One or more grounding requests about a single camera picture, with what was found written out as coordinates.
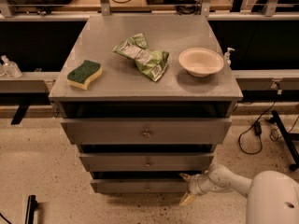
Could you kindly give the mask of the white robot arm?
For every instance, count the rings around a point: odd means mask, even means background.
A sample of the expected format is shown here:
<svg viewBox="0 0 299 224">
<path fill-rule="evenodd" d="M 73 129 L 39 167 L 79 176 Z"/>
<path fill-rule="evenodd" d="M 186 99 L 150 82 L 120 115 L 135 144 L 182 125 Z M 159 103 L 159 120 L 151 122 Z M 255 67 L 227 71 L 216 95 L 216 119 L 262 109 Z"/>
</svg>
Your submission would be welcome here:
<svg viewBox="0 0 299 224">
<path fill-rule="evenodd" d="M 283 173 L 264 171 L 249 179 L 212 164 L 203 174 L 180 176 L 187 183 L 180 205 L 209 192 L 232 189 L 247 199 L 246 224 L 299 224 L 299 184 Z"/>
</svg>

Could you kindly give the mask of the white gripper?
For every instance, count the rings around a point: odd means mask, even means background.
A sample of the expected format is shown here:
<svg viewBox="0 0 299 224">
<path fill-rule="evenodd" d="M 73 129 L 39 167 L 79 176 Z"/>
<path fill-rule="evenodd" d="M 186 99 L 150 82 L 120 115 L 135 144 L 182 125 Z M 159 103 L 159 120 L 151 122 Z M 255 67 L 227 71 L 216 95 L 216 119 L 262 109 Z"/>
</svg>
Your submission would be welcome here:
<svg viewBox="0 0 299 224">
<path fill-rule="evenodd" d="M 195 196 L 207 194 L 207 175 L 188 175 L 180 173 L 179 176 L 181 176 L 184 181 L 188 182 L 189 189 L 189 192 L 186 192 L 180 200 L 180 206 L 187 206 L 188 204 L 192 203 L 196 199 Z"/>
</svg>

